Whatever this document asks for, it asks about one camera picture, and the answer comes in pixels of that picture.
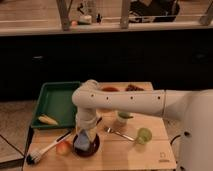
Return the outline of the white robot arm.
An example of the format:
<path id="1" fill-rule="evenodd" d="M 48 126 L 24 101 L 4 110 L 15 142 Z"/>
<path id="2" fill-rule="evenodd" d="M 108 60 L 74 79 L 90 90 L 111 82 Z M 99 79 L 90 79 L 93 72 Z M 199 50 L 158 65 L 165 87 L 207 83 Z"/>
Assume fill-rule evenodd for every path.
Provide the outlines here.
<path id="1" fill-rule="evenodd" d="M 72 95 L 77 125 L 95 127 L 96 109 L 111 109 L 179 120 L 182 123 L 176 171 L 213 171 L 213 89 L 106 92 L 88 80 Z"/>

